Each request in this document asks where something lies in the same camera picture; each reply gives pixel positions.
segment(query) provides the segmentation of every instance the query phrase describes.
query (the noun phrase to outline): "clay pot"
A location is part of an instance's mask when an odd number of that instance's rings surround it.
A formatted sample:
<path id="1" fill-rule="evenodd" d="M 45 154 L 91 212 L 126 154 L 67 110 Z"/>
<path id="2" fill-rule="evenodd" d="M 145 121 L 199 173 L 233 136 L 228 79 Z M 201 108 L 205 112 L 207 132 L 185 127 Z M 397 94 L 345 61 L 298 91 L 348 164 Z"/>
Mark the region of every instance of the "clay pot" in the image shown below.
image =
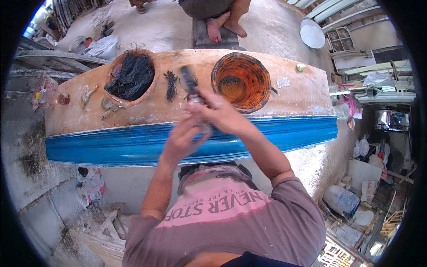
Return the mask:
<path id="1" fill-rule="evenodd" d="M 119 71 L 122 70 L 122 62 L 124 59 L 124 55 L 126 52 L 124 52 L 123 54 L 121 54 L 120 56 L 118 56 L 113 62 L 110 63 L 110 66 L 107 68 L 107 71 L 105 72 L 105 84 L 108 84 L 109 82 L 112 81 L 112 79 L 114 77 L 117 76 L 117 74 L 119 73 Z M 136 53 L 138 55 L 147 55 L 150 59 L 151 59 L 151 63 L 154 67 L 154 79 L 153 82 L 151 83 L 150 87 L 148 87 L 147 91 L 138 99 L 134 100 L 134 101 L 126 101 L 123 100 L 121 98 L 118 98 L 117 96 L 114 96 L 112 94 L 110 94 L 109 92 L 107 92 L 108 97 L 111 99 L 111 101 L 118 105 L 118 106 L 123 106 L 125 108 L 137 105 L 139 103 L 141 103 L 142 101 L 144 101 L 150 94 L 151 92 L 153 92 L 154 87 L 156 87 L 157 85 L 157 81 L 159 79 L 159 75 L 160 75 L 160 63 L 157 60 L 157 56 L 151 52 L 150 50 L 147 49 L 132 49 L 129 50 L 127 53 Z"/>
<path id="2" fill-rule="evenodd" d="M 270 97 L 270 74 L 258 59 L 246 54 L 223 56 L 212 70 L 211 81 L 213 91 L 243 114 L 264 107 Z"/>

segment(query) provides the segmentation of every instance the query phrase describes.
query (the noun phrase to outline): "shorts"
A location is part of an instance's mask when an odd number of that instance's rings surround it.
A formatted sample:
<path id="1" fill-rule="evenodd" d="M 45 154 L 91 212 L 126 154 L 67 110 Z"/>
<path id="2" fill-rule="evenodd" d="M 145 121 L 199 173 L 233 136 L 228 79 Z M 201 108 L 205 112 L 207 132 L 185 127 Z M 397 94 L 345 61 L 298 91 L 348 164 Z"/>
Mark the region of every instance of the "shorts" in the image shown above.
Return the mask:
<path id="1" fill-rule="evenodd" d="M 217 18 L 230 11 L 234 0 L 183 0 L 180 5 L 184 12 L 197 20 Z"/>

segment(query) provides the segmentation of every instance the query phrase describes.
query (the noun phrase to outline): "blue molding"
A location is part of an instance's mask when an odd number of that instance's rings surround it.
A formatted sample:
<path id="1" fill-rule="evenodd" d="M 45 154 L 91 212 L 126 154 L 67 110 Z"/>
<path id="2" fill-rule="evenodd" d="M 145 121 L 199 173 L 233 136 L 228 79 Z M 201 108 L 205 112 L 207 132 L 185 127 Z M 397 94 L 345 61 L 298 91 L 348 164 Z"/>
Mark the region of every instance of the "blue molding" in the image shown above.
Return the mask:
<path id="1" fill-rule="evenodd" d="M 256 117 L 249 120 L 281 151 L 300 149 L 336 139 L 335 116 Z M 157 166 L 158 157 L 175 123 L 137 125 L 45 138 L 47 159 L 81 166 Z M 179 165 L 249 158 L 242 141 L 213 130 L 199 150 Z"/>

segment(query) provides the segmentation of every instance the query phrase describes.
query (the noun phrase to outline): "bundle of black fibers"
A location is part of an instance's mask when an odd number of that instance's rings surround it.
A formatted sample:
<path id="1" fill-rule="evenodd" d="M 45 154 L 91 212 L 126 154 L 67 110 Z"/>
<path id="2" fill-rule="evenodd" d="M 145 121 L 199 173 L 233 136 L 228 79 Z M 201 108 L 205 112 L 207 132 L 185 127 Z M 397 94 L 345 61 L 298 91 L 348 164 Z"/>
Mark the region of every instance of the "bundle of black fibers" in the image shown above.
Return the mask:
<path id="1" fill-rule="evenodd" d="M 125 52 L 122 70 L 104 86 L 110 94 L 126 101 L 140 98 L 154 80 L 154 66 L 147 55 Z"/>

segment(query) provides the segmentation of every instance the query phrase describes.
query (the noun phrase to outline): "seated person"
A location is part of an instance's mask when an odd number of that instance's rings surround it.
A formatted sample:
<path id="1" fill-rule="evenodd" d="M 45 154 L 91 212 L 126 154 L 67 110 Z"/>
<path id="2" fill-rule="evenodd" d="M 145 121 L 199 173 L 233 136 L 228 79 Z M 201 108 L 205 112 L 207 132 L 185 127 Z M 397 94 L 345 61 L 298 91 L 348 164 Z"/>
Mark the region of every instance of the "seated person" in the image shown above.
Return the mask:
<path id="1" fill-rule="evenodd" d="M 221 42 L 221 26 L 241 38 L 248 34 L 239 25 L 239 19 L 249 11 L 251 0 L 179 0 L 182 9 L 192 18 L 206 20 L 208 36 L 215 43 Z"/>

